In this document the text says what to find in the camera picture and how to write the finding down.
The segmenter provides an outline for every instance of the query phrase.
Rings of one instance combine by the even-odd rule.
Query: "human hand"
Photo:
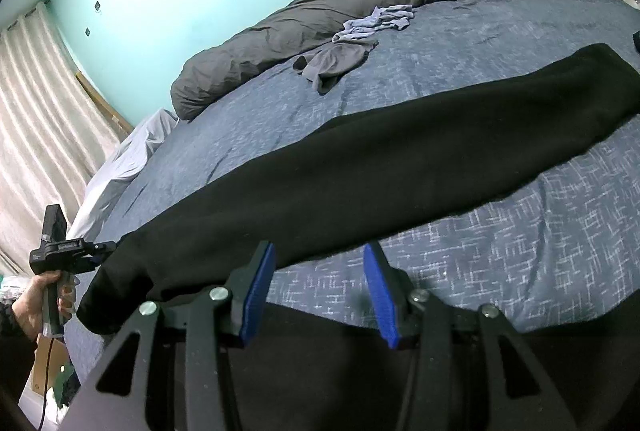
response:
[[[55,283],[60,278],[60,270],[49,271],[31,278],[31,282],[23,294],[14,302],[12,309],[15,320],[22,331],[32,341],[42,332],[42,301],[47,285]],[[73,289],[70,285],[62,288],[62,297],[58,299],[61,322],[68,321],[74,311]]]

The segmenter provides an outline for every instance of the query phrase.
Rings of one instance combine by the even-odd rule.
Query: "black jacket sleeve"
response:
[[[15,320],[14,311],[11,310],[12,304],[0,303],[0,338],[15,337],[24,333]]]
[[[11,305],[0,303],[0,386],[18,401],[33,366],[36,343],[15,320]]]

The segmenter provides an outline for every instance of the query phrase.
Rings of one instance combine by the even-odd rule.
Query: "cardboard box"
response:
[[[37,394],[44,396],[45,374],[47,371],[47,354],[49,353],[49,344],[53,340],[51,348],[51,357],[49,359],[49,378],[47,380],[47,390],[53,386],[56,376],[60,372],[60,367],[66,364],[69,359],[69,353],[66,346],[57,339],[38,337],[38,349],[36,350],[36,360],[33,363],[33,376],[31,377],[31,389]]]

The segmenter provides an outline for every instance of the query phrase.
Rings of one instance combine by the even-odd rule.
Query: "clothing pile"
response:
[[[334,35],[331,43],[297,58],[293,69],[310,80],[315,91],[325,94],[340,77],[366,61],[369,52],[378,45],[377,40],[366,38],[379,30],[404,30],[413,18],[412,5],[376,7],[363,19],[345,21],[344,30]]]

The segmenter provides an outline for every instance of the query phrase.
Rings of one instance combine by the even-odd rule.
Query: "white pillow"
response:
[[[87,184],[67,239],[95,241],[120,196],[177,123],[173,113],[160,109],[136,126]]]

